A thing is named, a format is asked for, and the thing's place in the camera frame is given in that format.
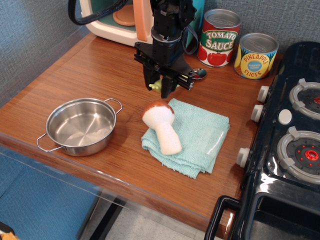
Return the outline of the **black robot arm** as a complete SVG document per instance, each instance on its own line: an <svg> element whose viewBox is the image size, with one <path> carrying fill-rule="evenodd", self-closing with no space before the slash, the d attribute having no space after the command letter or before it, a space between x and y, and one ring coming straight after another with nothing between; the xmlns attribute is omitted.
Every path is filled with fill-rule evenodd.
<svg viewBox="0 0 320 240"><path fill-rule="evenodd" d="M196 75L185 60L187 33L194 30L196 8L191 0L152 0L154 17L152 43L136 42L134 58L143 65L145 86L152 90L161 81L161 98L166 99L177 86L190 90Z"/></svg>

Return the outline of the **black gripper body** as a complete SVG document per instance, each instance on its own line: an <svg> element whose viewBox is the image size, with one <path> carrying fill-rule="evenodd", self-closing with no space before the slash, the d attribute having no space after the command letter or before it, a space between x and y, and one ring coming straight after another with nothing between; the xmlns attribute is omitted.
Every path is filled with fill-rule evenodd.
<svg viewBox="0 0 320 240"><path fill-rule="evenodd" d="M142 64L153 65L163 76L172 76L177 81L177 87L190 90L193 85L194 70L185 60L187 37L179 35L164 39L162 35L155 37L152 44L136 42L134 59Z"/></svg>

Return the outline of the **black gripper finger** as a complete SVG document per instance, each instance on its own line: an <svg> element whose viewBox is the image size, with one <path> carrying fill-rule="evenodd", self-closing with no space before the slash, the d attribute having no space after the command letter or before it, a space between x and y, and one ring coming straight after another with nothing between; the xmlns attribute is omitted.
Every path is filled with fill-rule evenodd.
<svg viewBox="0 0 320 240"><path fill-rule="evenodd" d="M169 94L174 92L177 88L177 80L169 75L165 75L161 80L161 98L168 98Z"/></svg>
<svg viewBox="0 0 320 240"><path fill-rule="evenodd" d="M149 86L150 84L154 84L156 81L160 79L160 73L157 70L155 70L153 65L150 65L148 63L143 64L143 75L145 86L148 90L152 89Z"/></svg>

